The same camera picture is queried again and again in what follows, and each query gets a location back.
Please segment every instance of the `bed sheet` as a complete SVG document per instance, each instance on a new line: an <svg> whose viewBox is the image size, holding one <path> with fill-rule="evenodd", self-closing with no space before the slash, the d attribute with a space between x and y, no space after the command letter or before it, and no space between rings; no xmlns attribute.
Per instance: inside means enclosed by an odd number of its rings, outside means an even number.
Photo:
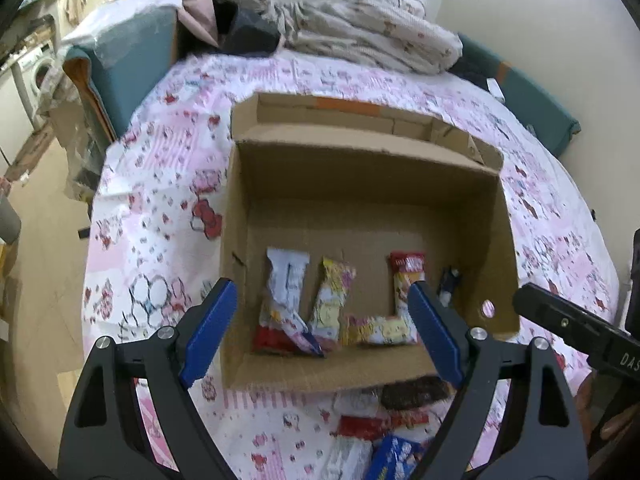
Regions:
<svg viewBox="0 0 640 480"><path fill-rule="evenodd" d="M232 146L230 109L255 91L296 92L374 102L431 114L504 154L500 175L520 283L535 282L611 320L618 279L597 225L562 165L487 92L453 75L411 76L349 62L281 52L268 59L211 55L176 64L110 147L94 201L82 293L84 351L101 335L145 338L175 324L218 278L217 260ZM575 391L586 358L521 320L517 341L551 341ZM474 454L492 450L506 400L501 381ZM242 480L313 480L332 444L332 396L224 390L218 357L190 394L222 455ZM143 420L158 462L175 466L144 381ZM407 429L424 440L448 408Z"/></svg>

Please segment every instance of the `blue gripper pad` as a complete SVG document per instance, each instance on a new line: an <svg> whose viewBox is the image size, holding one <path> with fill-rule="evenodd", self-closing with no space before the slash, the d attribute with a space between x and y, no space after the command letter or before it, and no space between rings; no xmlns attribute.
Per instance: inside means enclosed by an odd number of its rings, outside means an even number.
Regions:
<svg viewBox="0 0 640 480"><path fill-rule="evenodd" d="M186 345L179 376L185 388L206 375L237 306L238 290L230 280L220 280L207 294L202 302L206 313Z"/></svg>
<svg viewBox="0 0 640 480"><path fill-rule="evenodd" d="M430 301L418 283L409 288L407 300L409 314L438 374L459 389L465 378L460 362L460 349L432 304L433 301L440 300L434 296Z"/></svg>

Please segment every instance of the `orange trim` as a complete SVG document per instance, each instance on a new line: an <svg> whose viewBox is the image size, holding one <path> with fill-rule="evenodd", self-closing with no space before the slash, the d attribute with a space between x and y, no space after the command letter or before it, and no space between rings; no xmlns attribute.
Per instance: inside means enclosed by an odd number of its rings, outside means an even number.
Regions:
<svg viewBox="0 0 640 480"><path fill-rule="evenodd" d="M345 101L344 99L335 99L332 97L316 98L316 106L319 110L339 110L350 114L368 115L372 117L380 116L380 105L372 103L363 103L360 101Z"/></svg>
<svg viewBox="0 0 640 480"><path fill-rule="evenodd" d="M501 61L500 65L498 65L498 72L495 75L495 80L498 82L498 85L502 84L504 78L507 77L509 70L511 70L511 65L506 61Z"/></svg>

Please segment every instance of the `bolt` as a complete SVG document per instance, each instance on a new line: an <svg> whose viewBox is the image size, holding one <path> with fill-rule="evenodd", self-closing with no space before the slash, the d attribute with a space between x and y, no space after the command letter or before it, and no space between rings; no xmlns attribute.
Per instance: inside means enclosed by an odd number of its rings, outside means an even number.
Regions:
<svg viewBox="0 0 640 480"><path fill-rule="evenodd" d="M108 336L103 335L101 338L98 338L98 341L95 342L95 345L99 349L107 348L111 344L111 339Z"/></svg>
<svg viewBox="0 0 640 480"><path fill-rule="evenodd" d="M533 346L535 346L538 350L546 350L549 348L549 341L547 341L543 337L537 337L533 340Z"/></svg>
<svg viewBox="0 0 640 480"><path fill-rule="evenodd" d="M469 333L471 337L476 341L484 341L487 337L486 330L484 328L480 328L479 326L473 327Z"/></svg>
<svg viewBox="0 0 640 480"><path fill-rule="evenodd" d="M172 326L163 326L158 330L158 337L160 339L171 339L174 336L175 330Z"/></svg>

